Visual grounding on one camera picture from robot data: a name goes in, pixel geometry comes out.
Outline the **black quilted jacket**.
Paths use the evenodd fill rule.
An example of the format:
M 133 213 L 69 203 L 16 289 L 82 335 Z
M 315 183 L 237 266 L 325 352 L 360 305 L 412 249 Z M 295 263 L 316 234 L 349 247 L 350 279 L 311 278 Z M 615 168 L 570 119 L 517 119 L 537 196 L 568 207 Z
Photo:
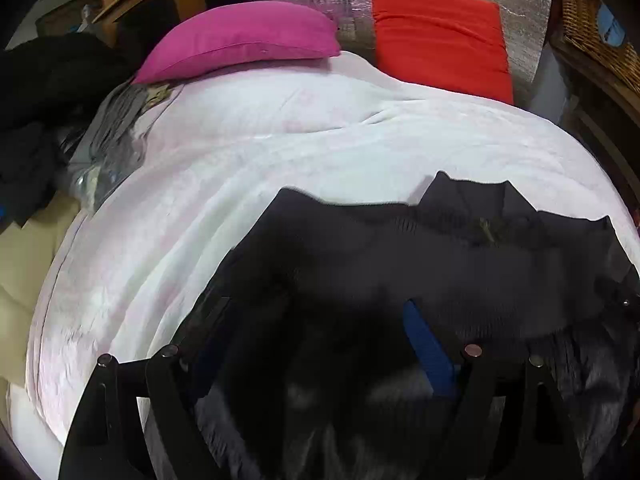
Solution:
M 438 174 L 285 188 L 161 356 L 162 479 L 634 479 L 639 278 L 609 218 Z

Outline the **black clothes pile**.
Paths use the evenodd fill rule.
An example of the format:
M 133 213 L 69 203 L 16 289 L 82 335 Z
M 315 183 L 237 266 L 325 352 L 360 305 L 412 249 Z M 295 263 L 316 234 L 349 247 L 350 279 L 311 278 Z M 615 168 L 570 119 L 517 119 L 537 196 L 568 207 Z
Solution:
M 47 207 L 66 165 L 64 136 L 84 133 L 105 97 L 132 74 L 96 36 L 38 37 L 1 52 L 1 220 Z

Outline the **white pink bed blanket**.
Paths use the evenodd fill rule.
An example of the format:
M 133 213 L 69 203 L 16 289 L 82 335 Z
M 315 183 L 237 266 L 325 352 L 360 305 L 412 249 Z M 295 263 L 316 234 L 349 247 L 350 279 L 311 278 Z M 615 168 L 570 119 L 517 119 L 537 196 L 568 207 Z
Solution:
M 158 360 L 177 354 L 175 334 L 221 261 L 285 188 L 338 206 L 415 205 L 438 174 L 508 182 L 537 210 L 609 218 L 639 277 L 625 205 L 570 134 L 510 105 L 405 84 L 351 53 L 224 70 L 180 86 L 141 125 L 143 165 L 70 251 L 61 306 L 85 368 L 66 435 L 55 434 L 63 479 L 161 479 L 146 437 L 162 405 Z

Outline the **cream sofa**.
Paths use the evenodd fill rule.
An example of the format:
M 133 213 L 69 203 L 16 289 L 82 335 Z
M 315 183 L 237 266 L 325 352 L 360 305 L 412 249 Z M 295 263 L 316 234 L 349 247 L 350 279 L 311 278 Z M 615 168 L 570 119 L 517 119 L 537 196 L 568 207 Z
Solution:
M 81 332 L 61 306 L 76 235 L 87 215 L 62 193 L 24 226 L 1 232 L 1 387 L 25 388 L 59 437 L 76 408 Z

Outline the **grey folded garment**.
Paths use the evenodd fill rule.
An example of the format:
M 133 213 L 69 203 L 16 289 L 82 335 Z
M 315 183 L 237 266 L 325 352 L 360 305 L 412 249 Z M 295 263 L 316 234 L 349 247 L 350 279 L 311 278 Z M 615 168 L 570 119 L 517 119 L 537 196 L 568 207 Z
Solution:
M 133 84 L 127 80 L 100 104 L 56 184 L 93 214 L 144 161 L 148 128 L 136 123 L 171 96 L 170 84 Z

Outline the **wooden side table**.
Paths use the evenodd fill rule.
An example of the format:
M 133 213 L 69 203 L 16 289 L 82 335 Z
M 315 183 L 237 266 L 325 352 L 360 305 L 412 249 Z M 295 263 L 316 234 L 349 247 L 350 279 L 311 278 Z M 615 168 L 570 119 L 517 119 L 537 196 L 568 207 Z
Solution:
M 561 67 L 568 104 L 560 125 L 588 148 L 631 214 L 639 213 L 639 97 L 610 70 L 557 32 L 550 48 Z

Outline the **magenta pillow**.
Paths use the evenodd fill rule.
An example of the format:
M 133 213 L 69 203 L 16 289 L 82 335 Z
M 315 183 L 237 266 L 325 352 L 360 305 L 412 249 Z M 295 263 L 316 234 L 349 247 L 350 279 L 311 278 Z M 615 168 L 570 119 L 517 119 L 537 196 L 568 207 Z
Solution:
M 137 84 L 198 77 L 260 61 L 324 60 L 341 53 L 337 27 L 309 6 L 252 1 L 218 6 L 180 23 L 154 47 Z

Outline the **red pillow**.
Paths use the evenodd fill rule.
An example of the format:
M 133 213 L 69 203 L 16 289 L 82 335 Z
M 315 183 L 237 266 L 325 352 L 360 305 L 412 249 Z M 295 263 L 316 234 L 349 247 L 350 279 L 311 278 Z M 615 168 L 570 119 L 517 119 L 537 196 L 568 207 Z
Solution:
M 371 0 L 378 69 L 396 79 L 514 103 L 500 8 L 488 0 Z

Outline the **blue cloth in basket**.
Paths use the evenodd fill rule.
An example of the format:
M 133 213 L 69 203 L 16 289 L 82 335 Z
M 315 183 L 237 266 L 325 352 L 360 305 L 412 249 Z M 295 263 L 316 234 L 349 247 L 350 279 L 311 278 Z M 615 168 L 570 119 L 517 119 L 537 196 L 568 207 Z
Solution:
M 599 36 L 605 44 L 614 48 L 624 44 L 626 30 L 604 3 L 600 5 L 597 13 L 597 28 Z

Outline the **wicker basket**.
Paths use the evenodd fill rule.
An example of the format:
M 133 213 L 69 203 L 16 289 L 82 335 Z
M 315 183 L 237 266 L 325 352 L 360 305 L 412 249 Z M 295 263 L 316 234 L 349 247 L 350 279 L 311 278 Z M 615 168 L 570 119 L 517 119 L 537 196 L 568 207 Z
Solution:
M 639 94 L 639 55 L 628 39 L 605 40 L 599 26 L 601 0 L 560 0 L 559 31 L 570 46 L 611 72 L 634 94 Z

